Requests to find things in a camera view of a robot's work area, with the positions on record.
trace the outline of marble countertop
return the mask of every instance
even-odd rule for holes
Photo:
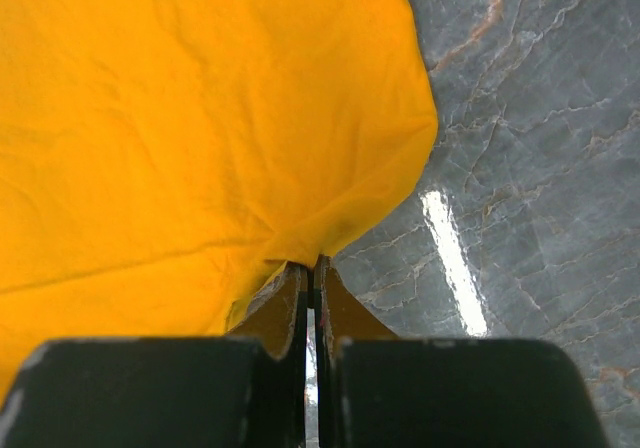
[[[400,334],[558,344],[640,446],[640,0],[410,2],[440,133],[345,284]]]

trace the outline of orange fabric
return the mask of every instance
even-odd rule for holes
[[[49,338],[222,333],[435,133],[407,0],[0,0],[0,398]]]

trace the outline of yellow cloth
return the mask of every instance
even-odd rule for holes
[[[0,399],[49,338],[222,333],[435,133],[407,0],[0,0]]]

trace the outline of black plastic part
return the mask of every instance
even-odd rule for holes
[[[355,341],[338,365],[339,446],[608,446],[578,371],[548,343]]]

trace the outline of gray marble surface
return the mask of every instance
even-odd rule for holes
[[[640,446],[640,0],[410,0],[440,134],[336,262],[410,336],[564,348]]]

